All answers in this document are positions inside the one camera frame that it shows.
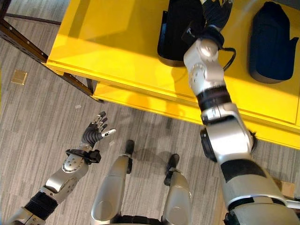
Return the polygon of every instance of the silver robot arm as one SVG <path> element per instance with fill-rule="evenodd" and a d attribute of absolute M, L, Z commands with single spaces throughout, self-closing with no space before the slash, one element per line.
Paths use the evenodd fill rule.
<path fill-rule="evenodd" d="M 76 149 L 67 150 L 67 159 L 30 201 L 21 207 L 5 224 L 43 225 L 55 208 L 74 190 L 78 181 L 87 173 L 91 163 L 99 163 L 98 150 L 93 151 L 95 143 L 115 133 L 111 129 L 102 133 L 107 118 L 105 112 L 98 114 L 82 135 Z"/>
<path fill-rule="evenodd" d="M 207 19 L 206 27 L 220 31 L 225 23 L 214 24 L 214 15 L 205 10 L 218 0 L 201 0 Z M 251 157 L 255 137 L 231 102 L 224 82 L 224 71 L 218 62 L 214 32 L 203 34 L 184 55 L 189 85 L 197 97 L 205 128 L 201 142 L 205 155 L 220 165 L 225 205 L 229 211 L 226 225 L 299 225 L 294 211 L 270 177 Z"/>

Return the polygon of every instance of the small square tile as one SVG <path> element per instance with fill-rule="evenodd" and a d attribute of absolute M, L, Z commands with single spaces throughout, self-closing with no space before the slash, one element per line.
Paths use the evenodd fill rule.
<path fill-rule="evenodd" d="M 11 79 L 11 82 L 24 85 L 26 77 L 27 77 L 27 72 L 16 69 Z"/>

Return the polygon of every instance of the black shoe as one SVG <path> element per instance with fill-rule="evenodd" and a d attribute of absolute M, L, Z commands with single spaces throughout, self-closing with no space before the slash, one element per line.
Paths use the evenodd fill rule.
<path fill-rule="evenodd" d="M 176 168 L 177 164 L 179 163 L 179 155 L 178 154 L 173 154 L 171 155 L 169 162 L 166 167 L 166 172 L 165 172 L 165 180 L 164 184 L 166 186 L 170 186 L 171 184 L 171 177 L 173 175 L 173 171 L 170 171 L 171 168 Z"/>
<path fill-rule="evenodd" d="M 134 149 L 135 149 L 135 142 L 132 140 L 127 140 L 125 153 L 132 156 Z"/>
<path fill-rule="evenodd" d="M 130 157 L 131 157 L 134 149 L 135 149 L 135 142 L 132 141 L 132 140 L 127 140 L 125 153 L 129 154 Z M 131 170 L 132 170 L 132 158 L 129 158 L 128 167 L 127 167 L 127 174 L 130 174 Z"/>

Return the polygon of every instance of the gray carpet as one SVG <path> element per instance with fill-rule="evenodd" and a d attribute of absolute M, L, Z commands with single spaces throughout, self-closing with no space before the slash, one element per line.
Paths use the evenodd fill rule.
<path fill-rule="evenodd" d="M 55 13 L 44 19 L 61 20 L 66 4 L 55 2 L 52 5 Z M 21 13 L 20 5 L 15 8 Z M 31 13 L 43 14 L 35 10 Z M 50 52 L 57 26 L 18 19 L 9 22 L 46 53 Z M 100 164 L 90 166 L 87 175 L 48 218 L 47 224 L 90 223 L 93 198 L 127 139 L 133 139 L 136 146 L 133 171 L 127 176 L 123 214 L 160 218 L 168 190 L 163 185 L 165 164 L 172 153 L 178 153 L 179 169 L 192 192 L 193 224 L 212 223 L 219 169 L 203 154 L 200 126 L 113 103 L 97 103 L 3 40 L 0 40 L 0 63 L 0 186 L 4 220 L 26 204 L 59 169 L 66 157 L 64 151 L 76 147 L 89 121 L 104 110 L 109 128 L 116 128 L 117 133 L 96 145 L 102 155 Z M 28 72 L 24 86 L 10 82 L 15 69 Z M 254 158 L 272 176 L 299 182 L 300 151 L 259 141 Z"/>

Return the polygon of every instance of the yellow tabletop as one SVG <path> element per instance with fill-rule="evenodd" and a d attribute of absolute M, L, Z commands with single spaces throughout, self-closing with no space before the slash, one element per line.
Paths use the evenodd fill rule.
<path fill-rule="evenodd" d="M 185 68 L 162 64 L 157 44 L 168 0 L 71 0 L 47 66 L 101 81 L 95 98 L 201 124 Z M 225 72 L 232 100 L 260 139 L 300 149 L 300 44 L 290 80 L 264 84 L 248 73 L 251 21 L 263 0 L 235 1 L 222 31 L 237 57 Z M 300 11 L 282 5 L 291 37 L 300 37 Z M 224 65 L 229 53 L 220 52 Z"/>

